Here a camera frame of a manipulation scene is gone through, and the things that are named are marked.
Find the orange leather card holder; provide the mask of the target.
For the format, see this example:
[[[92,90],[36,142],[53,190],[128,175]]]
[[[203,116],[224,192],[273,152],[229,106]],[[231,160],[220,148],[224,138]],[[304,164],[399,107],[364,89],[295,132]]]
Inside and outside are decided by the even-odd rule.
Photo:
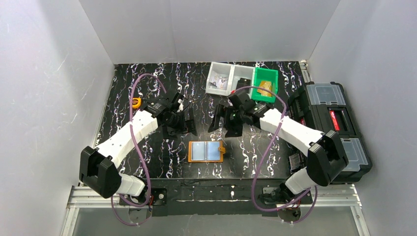
[[[189,163],[222,163],[226,153],[222,141],[190,141]]]

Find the gold credit card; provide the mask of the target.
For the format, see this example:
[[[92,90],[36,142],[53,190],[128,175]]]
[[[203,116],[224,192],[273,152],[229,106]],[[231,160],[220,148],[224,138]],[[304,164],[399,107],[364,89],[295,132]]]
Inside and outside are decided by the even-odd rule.
[[[261,81],[260,82],[260,84],[259,84],[259,89],[257,89],[257,92],[261,95],[261,96],[263,96],[263,91],[267,91],[266,89],[264,89],[263,88],[263,83],[264,83],[264,81]]]

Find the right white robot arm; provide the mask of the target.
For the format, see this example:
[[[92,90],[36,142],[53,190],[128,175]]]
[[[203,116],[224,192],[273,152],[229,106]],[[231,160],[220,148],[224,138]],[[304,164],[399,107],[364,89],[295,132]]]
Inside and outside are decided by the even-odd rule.
[[[226,137],[240,137],[243,125],[253,125],[296,147],[306,156],[306,165],[291,174],[279,187],[281,196],[292,197],[315,185],[328,186],[349,164],[339,134],[324,133],[294,121],[271,104],[250,99],[245,91],[228,96],[230,105],[218,104],[209,132],[223,119]]]

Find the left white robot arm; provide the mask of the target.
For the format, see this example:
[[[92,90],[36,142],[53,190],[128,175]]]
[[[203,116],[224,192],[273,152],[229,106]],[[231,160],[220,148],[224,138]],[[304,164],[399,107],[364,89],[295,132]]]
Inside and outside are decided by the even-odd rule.
[[[97,147],[87,146],[81,151],[79,180],[105,199],[114,194],[140,196],[149,189],[150,178],[121,174],[119,166],[143,138],[158,128],[164,139],[196,135],[193,111],[189,119],[185,118],[187,106],[188,99],[178,92],[142,101],[139,110],[116,134]]]

